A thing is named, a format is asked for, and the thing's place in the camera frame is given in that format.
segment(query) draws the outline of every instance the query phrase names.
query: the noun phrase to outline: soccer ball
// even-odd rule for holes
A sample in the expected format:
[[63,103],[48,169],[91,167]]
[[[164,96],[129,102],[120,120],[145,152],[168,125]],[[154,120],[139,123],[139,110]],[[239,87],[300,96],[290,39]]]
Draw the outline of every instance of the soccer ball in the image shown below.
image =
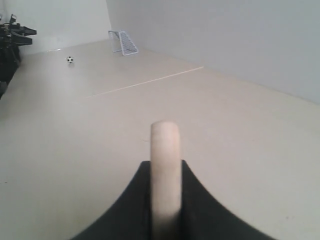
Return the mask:
[[66,58],[66,61],[69,63],[69,64],[72,64],[74,62],[74,58],[72,56],[68,56]]

